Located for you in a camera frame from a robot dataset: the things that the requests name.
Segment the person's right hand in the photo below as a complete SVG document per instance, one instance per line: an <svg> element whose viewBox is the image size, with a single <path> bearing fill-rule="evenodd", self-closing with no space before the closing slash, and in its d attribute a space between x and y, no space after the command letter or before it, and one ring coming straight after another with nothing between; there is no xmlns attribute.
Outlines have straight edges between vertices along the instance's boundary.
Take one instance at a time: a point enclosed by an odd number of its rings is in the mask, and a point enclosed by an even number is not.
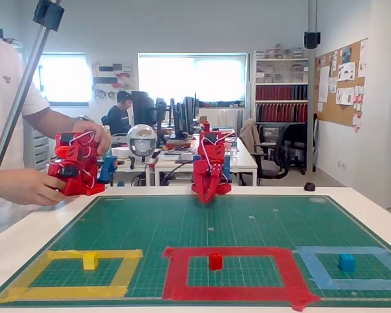
<svg viewBox="0 0 391 313"><path fill-rule="evenodd" d="M22 170L16 176L15 202L22 205L56 205L65 199L60 193L65 182L36 170Z"/></svg>

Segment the person's left hand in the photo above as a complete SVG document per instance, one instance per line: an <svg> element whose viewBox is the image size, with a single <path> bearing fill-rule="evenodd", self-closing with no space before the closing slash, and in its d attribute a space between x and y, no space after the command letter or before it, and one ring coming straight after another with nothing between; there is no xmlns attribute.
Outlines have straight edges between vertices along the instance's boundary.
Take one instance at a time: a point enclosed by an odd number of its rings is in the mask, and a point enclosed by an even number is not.
<svg viewBox="0 0 391 313"><path fill-rule="evenodd" d="M102 126L94 122L78 120L74 123L72 130L74 132L93 132L94 140L98 144L97 154L101 157L111 147L110 134L106 133Z"/></svg>

